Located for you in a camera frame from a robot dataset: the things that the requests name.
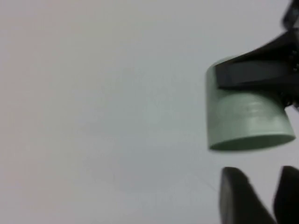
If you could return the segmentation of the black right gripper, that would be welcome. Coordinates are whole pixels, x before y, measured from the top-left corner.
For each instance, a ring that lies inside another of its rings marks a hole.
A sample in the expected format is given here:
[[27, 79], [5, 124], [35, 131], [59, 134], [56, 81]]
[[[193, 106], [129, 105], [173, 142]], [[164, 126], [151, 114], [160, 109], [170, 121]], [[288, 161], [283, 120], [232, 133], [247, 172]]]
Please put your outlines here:
[[285, 32], [246, 54], [214, 66], [218, 88], [251, 89], [281, 83], [285, 107], [299, 108], [299, 2], [291, 0], [282, 18]]

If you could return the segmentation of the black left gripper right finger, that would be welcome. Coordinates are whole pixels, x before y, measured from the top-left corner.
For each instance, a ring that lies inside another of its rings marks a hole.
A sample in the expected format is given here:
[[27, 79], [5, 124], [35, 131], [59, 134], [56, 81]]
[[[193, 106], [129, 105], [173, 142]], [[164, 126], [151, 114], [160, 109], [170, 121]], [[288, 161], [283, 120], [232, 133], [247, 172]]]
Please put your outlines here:
[[299, 222], [299, 170], [292, 166], [282, 168], [274, 204], [278, 224]]

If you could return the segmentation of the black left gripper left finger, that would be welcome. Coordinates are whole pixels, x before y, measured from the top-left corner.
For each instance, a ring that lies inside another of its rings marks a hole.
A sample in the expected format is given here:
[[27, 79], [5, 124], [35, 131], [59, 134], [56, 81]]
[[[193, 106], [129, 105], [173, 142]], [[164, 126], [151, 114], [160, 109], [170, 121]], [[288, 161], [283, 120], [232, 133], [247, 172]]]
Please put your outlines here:
[[248, 177], [238, 168], [221, 171], [219, 211], [222, 224], [274, 224]]

